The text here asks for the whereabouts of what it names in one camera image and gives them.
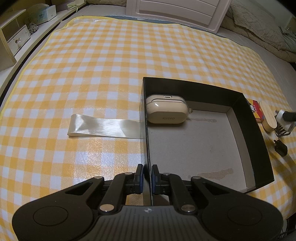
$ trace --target open cardboard box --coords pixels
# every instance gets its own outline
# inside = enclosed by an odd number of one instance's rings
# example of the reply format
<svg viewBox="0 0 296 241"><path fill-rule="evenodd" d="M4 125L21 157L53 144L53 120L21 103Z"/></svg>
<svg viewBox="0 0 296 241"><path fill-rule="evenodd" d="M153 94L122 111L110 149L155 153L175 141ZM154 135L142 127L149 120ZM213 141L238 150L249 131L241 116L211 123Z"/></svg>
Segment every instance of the open cardboard box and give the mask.
<svg viewBox="0 0 296 241"><path fill-rule="evenodd" d="M183 97L193 113L178 125L147 121L146 98L153 94ZM233 90L183 80L144 77L141 98L145 179L151 166L183 180L201 176L241 192L274 181L260 128L244 95ZM144 189L144 203L156 201Z"/></svg>

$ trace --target white drawer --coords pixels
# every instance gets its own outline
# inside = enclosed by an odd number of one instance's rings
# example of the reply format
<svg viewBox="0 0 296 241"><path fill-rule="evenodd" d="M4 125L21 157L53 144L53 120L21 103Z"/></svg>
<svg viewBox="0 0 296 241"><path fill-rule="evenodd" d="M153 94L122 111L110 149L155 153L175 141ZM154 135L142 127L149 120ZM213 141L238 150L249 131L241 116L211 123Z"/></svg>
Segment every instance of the white drawer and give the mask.
<svg viewBox="0 0 296 241"><path fill-rule="evenodd" d="M27 26L24 25L14 36L8 40L8 46L11 49L13 55L21 49L21 47L30 39L29 31Z"/></svg>

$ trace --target wooden shelf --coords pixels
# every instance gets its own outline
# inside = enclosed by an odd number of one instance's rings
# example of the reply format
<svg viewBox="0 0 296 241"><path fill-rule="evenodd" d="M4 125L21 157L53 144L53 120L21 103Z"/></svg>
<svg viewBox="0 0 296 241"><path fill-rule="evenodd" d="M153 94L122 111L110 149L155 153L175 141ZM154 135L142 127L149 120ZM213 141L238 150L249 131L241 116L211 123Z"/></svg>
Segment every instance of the wooden shelf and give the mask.
<svg viewBox="0 0 296 241"><path fill-rule="evenodd" d="M19 15L21 15L23 12L25 12L26 9L19 10L19 11L11 11L3 14L0 17L0 27L4 28L7 24L9 24L11 21L16 19Z"/></svg>
<svg viewBox="0 0 296 241"><path fill-rule="evenodd" d="M78 6L78 9L83 7L86 3L83 3ZM70 14L76 12L77 8L64 10L57 12L56 17L52 20L38 25L39 29L37 32L31 35L31 38L24 44L24 46L17 52L15 58L17 63L0 72L0 95L3 93L8 81L11 79L13 74L16 72L17 68L21 65L23 60L29 54L29 52L39 43L39 41L48 34L56 25L58 25L64 18L69 16Z"/></svg>

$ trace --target white satin ribbon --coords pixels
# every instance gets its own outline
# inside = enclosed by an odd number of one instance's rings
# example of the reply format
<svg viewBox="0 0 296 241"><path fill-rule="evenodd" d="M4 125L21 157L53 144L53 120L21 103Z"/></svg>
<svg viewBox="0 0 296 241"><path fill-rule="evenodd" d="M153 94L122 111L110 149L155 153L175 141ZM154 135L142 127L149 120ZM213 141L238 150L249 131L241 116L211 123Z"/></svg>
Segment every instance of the white satin ribbon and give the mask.
<svg viewBox="0 0 296 241"><path fill-rule="evenodd" d="M140 122L122 119L101 119L74 114L71 116L68 136L104 136L140 139Z"/></svg>

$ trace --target plaid pattern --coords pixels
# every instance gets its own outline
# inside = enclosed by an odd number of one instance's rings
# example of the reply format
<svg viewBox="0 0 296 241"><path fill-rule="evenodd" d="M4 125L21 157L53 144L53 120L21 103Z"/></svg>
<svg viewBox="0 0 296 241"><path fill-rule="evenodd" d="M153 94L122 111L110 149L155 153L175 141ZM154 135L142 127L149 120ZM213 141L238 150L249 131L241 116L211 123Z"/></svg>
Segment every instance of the plaid pattern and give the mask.
<svg viewBox="0 0 296 241"><path fill-rule="evenodd" d="M93 176L135 171L140 140L68 137L67 130L74 113L138 121L144 76L221 86L265 100L273 111L290 110L259 55L231 40L178 24L79 19L51 34L1 113L0 240L17 240L11 219L26 202ZM296 137L284 137L289 155L281 158L275 134L260 127L275 182L251 195L287 218L295 211Z"/></svg>

